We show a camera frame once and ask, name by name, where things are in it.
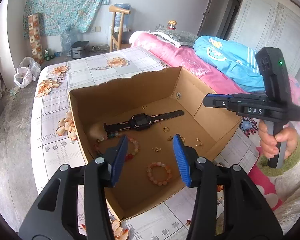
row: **beaded bracelet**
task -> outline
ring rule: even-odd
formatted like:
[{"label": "beaded bracelet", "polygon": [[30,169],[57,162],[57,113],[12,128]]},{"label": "beaded bracelet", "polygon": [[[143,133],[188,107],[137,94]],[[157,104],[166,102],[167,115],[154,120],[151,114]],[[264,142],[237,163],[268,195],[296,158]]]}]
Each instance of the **beaded bracelet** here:
[{"label": "beaded bracelet", "polygon": [[[102,137],[98,138],[98,139],[97,139],[97,143],[94,145],[95,150],[96,150],[96,151],[99,151],[99,150],[100,150],[100,148],[99,148],[99,143],[102,142],[103,140],[107,140],[108,138],[121,137],[122,135],[123,135],[123,134],[116,132],[116,133],[110,133],[110,134],[108,134],[108,135],[105,135],[105,136],[102,136]],[[132,153],[129,153],[129,154],[126,155],[126,157],[125,157],[125,159],[124,159],[125,162],[131,160],[131,159],[139,152],[139,149],[140,149],[139,144],[138,144],[138,141],[136,141],[135,139],[133,139],[132,137],[130,137],[130,136],[128,136],[128,135],[127,135],[127,138],[128,138],[128,140],[129,140],[130,142],[133,143],[133,145],[134,145],[134,150],[133,150]]]},{"label": "beaded bracelet", "polygon": [[[163,167],[167,171],[168,178],[165,179],[164,181],[157,181],[156,179],[154,179],[154,177],[152,176],[152,168],[153,167]],[[171,170],[170,170],[169,166],[167,166],[161,162],[153,162],[153,163],[149,164],[146,171],[148,173],[149,180],[152,181],[153,184],[158,185],[158,186],[167,185],[167,183],[172,179],[172,174],[171,174]]]}]

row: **black watch strap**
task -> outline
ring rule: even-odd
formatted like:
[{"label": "black watch strap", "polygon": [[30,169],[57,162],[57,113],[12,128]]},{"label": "black watch strap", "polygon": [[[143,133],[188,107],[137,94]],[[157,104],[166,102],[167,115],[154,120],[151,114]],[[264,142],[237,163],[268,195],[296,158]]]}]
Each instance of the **black watch strap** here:
[{"label": "black watch strap", "polygon": [[185,112],[182,110],[177,110],[177,111],[173,111],[170,113],[165,113],[165,114],[157,114],[157,115],[151,115],[152,121],[153,123],[159,122],[159,121],[163,121],[163,120],[167,120],[170,118],[174,118],[177,116],[181,116],[184,115]]},{"label": "black watch strap", "polygon": [[105,128],[107,134],[131,129],[129,121],[110,125],[106,125],[106,123],[104,123],[103,127]]}]

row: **hand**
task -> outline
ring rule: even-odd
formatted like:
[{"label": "hand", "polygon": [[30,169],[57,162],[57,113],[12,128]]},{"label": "hand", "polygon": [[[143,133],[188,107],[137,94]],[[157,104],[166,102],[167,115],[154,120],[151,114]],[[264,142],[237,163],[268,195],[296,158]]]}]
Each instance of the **hand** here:
[{"label": "hand", "polygon": [[273,158],[275,155],[279,154],[279,149],[276,147],[277,142],[287,141],[284,159],[288,158],[297,148],[298,134],[292,127],[284,128],[280,133],[272,136],[268,134],[266,124],[260,120],[259,136],[261,138],[260,146],[262,147],[262,153],[267,158]]}]

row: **blue blanket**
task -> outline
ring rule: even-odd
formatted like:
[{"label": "blue blanket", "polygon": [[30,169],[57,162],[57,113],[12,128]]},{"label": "blue blanket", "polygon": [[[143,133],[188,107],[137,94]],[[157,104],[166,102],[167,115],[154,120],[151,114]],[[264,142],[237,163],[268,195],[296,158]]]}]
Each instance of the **blue blanket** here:
[{"label": "blue blanket", "polygon": [[194,43],[194,51],[199,58],[227,75],[244,91],[265,91],[254,49],[234,41],[201,36]]}]

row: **wooden chair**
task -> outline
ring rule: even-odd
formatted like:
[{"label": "wooden chair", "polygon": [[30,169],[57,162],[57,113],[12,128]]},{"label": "wooden chair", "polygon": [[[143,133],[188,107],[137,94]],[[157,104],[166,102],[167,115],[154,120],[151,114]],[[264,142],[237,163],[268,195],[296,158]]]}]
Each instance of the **wooden chair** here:
[{"label": "wooden chair", "polygon": [[[129,44],[129,39],[130,39],[130,36],[132,33],[123,31],[124,15],[130,14],[131,11],[111,5],[109,7],[109,12],[113,12],[111,37],[110,37],[110,52],[113,50],[113,43],[115,45],[117,45],[117,50],[131,47],[131,45]],[[120,26],[119,26],[118,32],[114,32],[114,23],[115,23],[115,14],[116,13],[121,13]]]}]

